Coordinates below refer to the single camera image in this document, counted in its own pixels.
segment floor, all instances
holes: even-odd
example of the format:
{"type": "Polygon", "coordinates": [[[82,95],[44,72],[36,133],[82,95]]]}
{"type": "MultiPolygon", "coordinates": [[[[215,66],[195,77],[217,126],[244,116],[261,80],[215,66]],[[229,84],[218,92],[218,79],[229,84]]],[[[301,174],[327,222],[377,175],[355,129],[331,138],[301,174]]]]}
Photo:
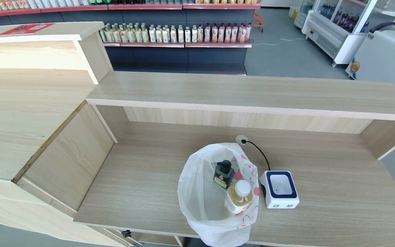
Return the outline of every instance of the floor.
{"type": "MultiPolygon", "coordinates": [[[[254,39],[254,45],[248,50],[245,62],[248,75],[348,79],[344,72],[346,66],[333,68],[330,57],[312,41],[304,40],[304,35],[294,27],[293,21],[288,17],[287,9],[261,9],[258,12],[265,20],[266,27],[263,33],[258,28],[252,31],[251,38],[254,39]]],[[[395,150],[383,159],[383,163],[395,180],[395,150]]],[[[0,225],[0,247],[3,246],[96,247],[97,245],[59,240],[48,235],[0,225]]],[[[156,244],[144,246],[165,247],[156,244]]],[[[188,244],[188,247],[203,246],[205,245],[199,239],[193,239],[188,244]]]]}

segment display fridge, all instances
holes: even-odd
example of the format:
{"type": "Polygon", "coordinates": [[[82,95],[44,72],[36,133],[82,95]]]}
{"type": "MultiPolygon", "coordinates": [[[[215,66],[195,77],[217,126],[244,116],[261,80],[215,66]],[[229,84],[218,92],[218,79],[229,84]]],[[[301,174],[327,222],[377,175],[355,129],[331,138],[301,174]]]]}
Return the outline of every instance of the display fridge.
{"type": "Polygon", "coordinates": [[[299,28],[303,28],[307,14],[309,13],[309,10],[313,8],[314,4],[315,4],[315,0],[303,0],[300,6],[300,11],[298,12],[297,17],[295,18],[294,21],[295,26],[299,28]]]}
{"type": "Polygon", "coordinates": [[[349,64],[370,27],[395,22],[395,0],[316,0],[301,29],[336,64],[349,64]]]}

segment bottle label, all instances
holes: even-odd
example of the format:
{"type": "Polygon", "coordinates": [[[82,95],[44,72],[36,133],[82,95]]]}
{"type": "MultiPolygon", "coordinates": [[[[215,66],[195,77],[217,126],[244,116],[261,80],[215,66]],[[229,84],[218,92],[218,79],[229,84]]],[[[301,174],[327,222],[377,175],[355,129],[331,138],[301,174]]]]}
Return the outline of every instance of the bottle label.
{"type": "Polygon", "coordinates": [[[241,212],[243,212],[243,210],[249,208],[249,206],[251,206],[251,203],[249,203],[245,206],[239,207],[239,206],[235,205],[234,202],[232,202],[231,197],[229,197],[229,195],[226,195],[224,205],[225,205],[226,212],[230,216],[234,216],[236,214],[240,214],[241,212]]]}

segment white plastic bag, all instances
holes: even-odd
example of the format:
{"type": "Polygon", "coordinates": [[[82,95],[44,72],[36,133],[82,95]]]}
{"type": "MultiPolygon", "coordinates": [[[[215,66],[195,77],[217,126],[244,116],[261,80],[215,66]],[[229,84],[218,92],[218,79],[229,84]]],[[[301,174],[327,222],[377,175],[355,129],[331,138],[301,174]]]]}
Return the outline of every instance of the white plastic bag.
{"type": "Polygon", "coordinates": [[[257,167],[237,143],[211,144],[193,153],[185,163],[178,183],[178,199],[190,227],[206,245],[235,247],[249,239],[251,224],[259,209],[257,167]],[[240,179],[251,184],[252,205],[233,217],[224,207],[227,190],[214,182],[216,163],[229,160],[235,170],[231,186],[240,179]]]}

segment cabinet door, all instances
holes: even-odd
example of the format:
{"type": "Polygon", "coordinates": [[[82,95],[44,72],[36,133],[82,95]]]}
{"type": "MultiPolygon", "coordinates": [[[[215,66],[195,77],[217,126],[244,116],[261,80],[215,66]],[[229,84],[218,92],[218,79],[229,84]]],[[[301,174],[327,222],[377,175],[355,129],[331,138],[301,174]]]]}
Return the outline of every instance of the cabinet door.
{"type": "Polygon", "coordinates": [[[72,222],[71,217],[45,204],[0,198],[0,224],[63,240],[123,247],[86,225],[72,222]]]}

